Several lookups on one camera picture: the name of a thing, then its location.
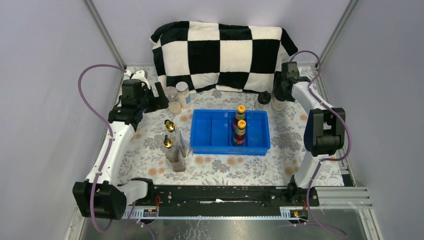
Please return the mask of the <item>seed shaker black cap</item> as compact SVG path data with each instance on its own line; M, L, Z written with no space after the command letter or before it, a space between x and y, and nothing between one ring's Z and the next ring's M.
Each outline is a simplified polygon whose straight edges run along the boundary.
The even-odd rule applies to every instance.
M270 102L271 94L267 90L260 92L254 104L254 109L256 111L267 111L269 109Z
M279 101L275 97L271 98L271 108L276 112L281 112L286 105L285 101Z

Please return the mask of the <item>sauce bottle yellow cap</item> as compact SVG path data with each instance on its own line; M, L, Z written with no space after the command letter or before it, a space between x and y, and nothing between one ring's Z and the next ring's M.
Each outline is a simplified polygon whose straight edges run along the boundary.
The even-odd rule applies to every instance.
M243 104L240 104L237 107L236 113L234 115L233 118L233 122L232 122L232 129L235 130L238 126L238 122L240 120L244 120L245 119L245 111L246 111L246 107Z
M245 120L239 120L237 123L233 123L233 138L232 144L235 147L242 147L246 139L246 127L247 122Z

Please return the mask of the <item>blue plastic divided bin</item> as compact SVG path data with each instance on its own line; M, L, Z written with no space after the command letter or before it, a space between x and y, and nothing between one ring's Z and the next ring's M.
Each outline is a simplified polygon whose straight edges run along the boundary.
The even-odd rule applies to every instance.
M263 110L245 112L243 146L233 145L231 109L196 109L193 112L190 146L195 154L264 156L271 148L268 114Z

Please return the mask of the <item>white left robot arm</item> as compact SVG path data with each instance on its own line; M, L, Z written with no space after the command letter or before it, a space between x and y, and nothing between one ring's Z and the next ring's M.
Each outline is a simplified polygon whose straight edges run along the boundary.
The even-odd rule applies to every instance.
M108 114L108 132L97 160L83 182L76 182L72 193L83 217L120 220L127 206L144 206L155 200L154 184L148 178L132 178L118 185L118 173L128 145L143 114L168 107L161 83L154 84L158 96L145 80L127 79L121 86L118 103Z

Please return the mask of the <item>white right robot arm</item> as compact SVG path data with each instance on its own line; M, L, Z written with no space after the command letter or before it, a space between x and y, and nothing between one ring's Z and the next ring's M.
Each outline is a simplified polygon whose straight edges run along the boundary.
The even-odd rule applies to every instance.
M304 189L317 175L316 169L322 159L334 155L345 143L346 119L343 108L328 104L312 88L312 81L300 76L297 62L290 61L281 65L281 73L274 80L272 91L279 102L298 102L308 113L303 135L305 156L297 173L290 180L296 187L287 191L287 201L293 206L301 205L307 194Z

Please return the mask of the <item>clear jar with steel lid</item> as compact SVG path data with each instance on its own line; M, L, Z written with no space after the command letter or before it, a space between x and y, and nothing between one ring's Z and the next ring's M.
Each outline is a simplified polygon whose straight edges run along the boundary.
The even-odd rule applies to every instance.
M178 100L178 90L173 86L167 86L164 90L168 99L168 110L173 115L178 115L182 111L182 106Z

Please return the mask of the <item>floral patterned tablecloth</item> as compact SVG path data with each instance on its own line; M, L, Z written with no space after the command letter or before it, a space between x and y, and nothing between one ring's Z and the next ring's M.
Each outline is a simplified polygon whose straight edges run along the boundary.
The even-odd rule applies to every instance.
M117 182L149 178L157 185L284 186L300 169L305 155L303 136L308 113L297 102L283 102L281 111L269 108L270 149L264 156L195 154L190 148L191 125L196 109L234 110L243 104L254 109L257 95L216 89L191 95L192 105L173 115L167 109L145 113L130 140ZM182 133L187 155L186 169L174 172L164 153L165 120Z

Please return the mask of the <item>glass oil bottle gold stopper far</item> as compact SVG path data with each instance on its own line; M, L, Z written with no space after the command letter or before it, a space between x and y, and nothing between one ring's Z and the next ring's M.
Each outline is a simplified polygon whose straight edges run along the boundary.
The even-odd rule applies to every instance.
M175 123L169 119L166 119L164 124L166 130L168 131L168 137L172 139L175 146L179 147L182 157L185 158L187 156L187 149L181 131L177 129Z

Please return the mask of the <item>glass oil bottle gold stopper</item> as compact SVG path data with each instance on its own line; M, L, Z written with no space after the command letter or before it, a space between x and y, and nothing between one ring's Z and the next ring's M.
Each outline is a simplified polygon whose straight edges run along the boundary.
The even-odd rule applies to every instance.
M175 123L169 119L166 119L164 124L166 130L168 131L168 137L172 139L175 146L179 147L182 157L185 158L187 156L187 149L181 131L177 129Z
M176 173L184 172L186 170L186 164L180 147L168 135L164 136L163 145L165 147L165 158L172 170Z

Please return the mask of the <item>glass oil bottle gold stopper near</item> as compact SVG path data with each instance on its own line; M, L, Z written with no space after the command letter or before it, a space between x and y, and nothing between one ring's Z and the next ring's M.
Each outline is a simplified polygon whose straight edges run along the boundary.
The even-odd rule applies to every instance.
M180 147L168 135L164 136L163 145L165 147L165 158L172 170L176 173L184 172L186 170L186 164Z

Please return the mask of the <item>black and white checkered blanket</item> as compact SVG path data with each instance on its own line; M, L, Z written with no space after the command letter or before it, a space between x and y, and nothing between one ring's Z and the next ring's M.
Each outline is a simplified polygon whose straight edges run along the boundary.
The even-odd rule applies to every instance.
M271 92L282 62L298 52L282 27L176 21L151 36L163 87L184 82L191 94Z

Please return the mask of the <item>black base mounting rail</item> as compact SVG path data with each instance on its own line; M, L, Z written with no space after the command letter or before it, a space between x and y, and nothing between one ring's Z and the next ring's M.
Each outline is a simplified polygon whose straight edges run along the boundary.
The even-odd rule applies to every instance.
M281 207L304 211L320 202L314 187L156 185L135 205L159 217L276 217Z

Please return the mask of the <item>aluminium frame post right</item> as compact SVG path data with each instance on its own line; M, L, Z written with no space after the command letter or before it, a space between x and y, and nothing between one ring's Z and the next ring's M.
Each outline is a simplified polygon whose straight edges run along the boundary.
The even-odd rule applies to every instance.
M343 14L341 15L338 23L336 24L336 27L334 31L332 32L323 52L320 55L320 62L323 64L328 57L328 55L331 52L331 49L335 45L340 33L342 32L344 26L346 25L347 21L349 20L352 12L355 10L357 4L359 3L359 0L350 0L348 2L348 5L346 6Z

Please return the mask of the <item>aluminium frame post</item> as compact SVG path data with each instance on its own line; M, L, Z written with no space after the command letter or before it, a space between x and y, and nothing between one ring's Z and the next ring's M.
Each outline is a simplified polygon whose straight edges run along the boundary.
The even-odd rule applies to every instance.
M328 55L331 52L331 49L335 45L340 33L342 32L344 26L346 25L347 21L349 20L352 12L355 10L357 4L359 3L359 0L350 0L348 2L348 5L346 6L343 14L341 15L338 23L336 24L336 27L334 31L332 32L323 52L320 55L320 62L323 64L328 57Z
M91 16L94 24L96 25L100 35L105 41L106 46L108 47L110 53L112 54L115 62L121 67L124 68L126 66L121 54L119 53L118 48L116 47L109 31L107 30L106 25L104 24L100 13L98 12L95 3L93 0L82 0L89 15Z

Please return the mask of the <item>aluminium frame post left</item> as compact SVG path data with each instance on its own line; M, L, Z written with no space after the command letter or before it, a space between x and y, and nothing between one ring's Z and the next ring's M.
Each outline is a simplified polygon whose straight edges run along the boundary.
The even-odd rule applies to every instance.
M94 24L96 25L100 35L105 41L106 46L108 47L110 53L112 54L115 62L121 67L124 68L126 66L121 54L119 53L118 48L116 47L109 31L107 30L106 25L104 24L100 13L98 12L95 3L93 0L82 0L89 15L91 16Z

